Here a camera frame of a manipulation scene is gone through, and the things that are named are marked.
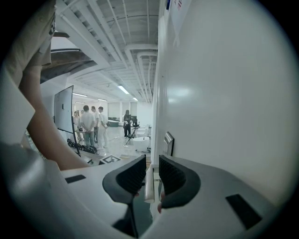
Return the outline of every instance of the ceiling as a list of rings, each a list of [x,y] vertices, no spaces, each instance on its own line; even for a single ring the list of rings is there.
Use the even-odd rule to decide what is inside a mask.
[[[43,68],[44,81],[69,72],[67,87],[74,85],[75,93],[88,96],[74,95],[75,101],[135,97],[150,103],[159,0],[57,0],[56,6],[57,31],[69,37],[53,38],[52,65]]]

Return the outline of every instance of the person with long hair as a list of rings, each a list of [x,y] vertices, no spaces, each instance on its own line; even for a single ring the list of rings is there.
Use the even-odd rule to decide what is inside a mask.
[[[124,128],[124,131],[125,131],[125,137],[128,134],[131,134],[131,120],[132,120],[132,118],[131,118],[131,115],[130,115],[130,111],[126,110],[126,114],[123,117],[123,128]]]

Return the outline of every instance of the floor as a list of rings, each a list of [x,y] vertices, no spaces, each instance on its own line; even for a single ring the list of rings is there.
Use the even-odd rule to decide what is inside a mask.
[[[124,130],[122,127],[108,127],[107,133],[108,148],[99,150],[97,152],[98,155],[92,155],[90,153],[80,151],[81,157],[85,161],[92,159],[95,162],[94,165],[98,165],[100,159],[103,159],[109,155],[113,155],[121,159],[131,159],[137,158],[141,155],[146,155],[147,164],[150,164],[150,152],[135,151],[132,139],[128,142],[126,147],[124,146],[127,143],[128,138],[124,137]]]
[[[122,127],[109,127],[107,130],[109,140],[108,148],[98,152],[98,155],[93,155],[84,151],[80,151],[81,157],[86,162],[92,159],[94,162],[93,166],[98,166],[100,160],[107,158],[109,155],[113,155],[122,160],[137,158],[138,156],[146,155],[147,167],[150,165],[150,152],[136,152],[132,140],[130,140],[127,144],[128,147],[124,147],[124,145],[128,141],[128,138],[124,137],[124,131]],[[133,200],[133,211],[136,228],[139,236],[141,236],[153,222],[153,218],[150,213],[150,204],[144,201],[144,186],[142,186],[139,192],[139,196],[135,197]]]

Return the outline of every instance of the display screen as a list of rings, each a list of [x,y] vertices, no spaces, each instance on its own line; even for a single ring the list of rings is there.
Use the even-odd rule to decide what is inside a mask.
[[[73,85],[54,97],[54,122],[58,129],[73,133],[71,102]]]

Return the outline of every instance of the black gripper pad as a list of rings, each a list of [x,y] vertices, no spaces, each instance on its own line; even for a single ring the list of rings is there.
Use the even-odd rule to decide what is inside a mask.
[[[146,156],[108,173],[103,179],[103,188],[113,201],[130,204],[142,186],[146,174]]]
[[[200,178],[197,173],[164,155],[159,156],[159,175],[165,192],[162,208],[184,206],[199,191]]]

